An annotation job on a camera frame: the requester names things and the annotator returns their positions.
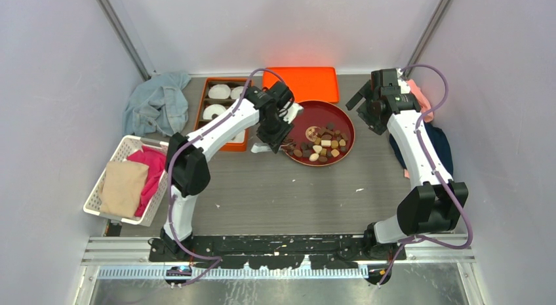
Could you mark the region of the orange box lid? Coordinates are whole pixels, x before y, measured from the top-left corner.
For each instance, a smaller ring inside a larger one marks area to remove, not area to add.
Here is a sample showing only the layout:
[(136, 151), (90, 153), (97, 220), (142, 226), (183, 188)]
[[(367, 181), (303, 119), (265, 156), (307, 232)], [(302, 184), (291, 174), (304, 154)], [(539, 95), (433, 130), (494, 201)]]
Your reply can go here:
[(340, 101), (336, 70), (333, 67), (268, 67), (279, 75), (297, 102), (318, 100), (337, 104)]

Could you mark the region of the silver metal tongs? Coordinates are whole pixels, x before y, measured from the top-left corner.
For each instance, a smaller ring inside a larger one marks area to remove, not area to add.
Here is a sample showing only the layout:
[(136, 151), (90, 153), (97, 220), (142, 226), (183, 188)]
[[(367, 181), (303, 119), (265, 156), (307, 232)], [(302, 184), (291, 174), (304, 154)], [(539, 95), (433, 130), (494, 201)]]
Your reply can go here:
[(277, 153), (278, 151), (289, 151), (289, 150), (294, 150), (295, 149), (295, 143), (294, 142), (286, 142), (285, 144), (281, 144), (278, 148), (277, 151), (274, 151), (273, 148), (266, 143), (263, 142), (255, 142), (250, 151), (252, 153), (265, 153), (265, 152), (273, 152), (273, 153)]

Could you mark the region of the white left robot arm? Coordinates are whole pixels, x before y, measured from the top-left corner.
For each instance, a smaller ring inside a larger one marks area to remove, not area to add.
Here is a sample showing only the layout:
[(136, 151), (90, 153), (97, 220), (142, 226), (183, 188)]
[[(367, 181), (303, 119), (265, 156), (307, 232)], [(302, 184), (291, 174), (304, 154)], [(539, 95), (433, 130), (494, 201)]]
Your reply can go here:
[(198, 195), (208, 186), (209, 161), (241, 132), (257, 126), (257, 137), (278, 153), (303, 111), (290, 88), (282, 81), (268, 89), (251, 86), (224, 113), (185, 136), (176, 133), (169, 141), (167, 178), (168, 217), (161, 230), (166, 253), (176, 261), (191, 252), (192, 218)]

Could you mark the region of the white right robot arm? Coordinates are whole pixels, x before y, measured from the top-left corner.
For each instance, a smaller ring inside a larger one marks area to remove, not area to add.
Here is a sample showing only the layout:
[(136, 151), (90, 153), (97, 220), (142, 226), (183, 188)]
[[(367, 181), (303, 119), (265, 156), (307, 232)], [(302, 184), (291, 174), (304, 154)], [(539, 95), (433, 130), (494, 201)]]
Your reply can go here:
[(403, 68), (373, 71), (346, 105), (371, 131), (393, 137), (410, 180), (411, 191), (396, 213), (370, 224), (365, 233), (365, 253), (375, 260), (388, 253), (389, 244), (429, 240), (432, 234), (455, 229), (459, 219), (466, 218), (467, 186), (454, 181), (425, 126), (436, 108), (421, 107), (403, 73)]

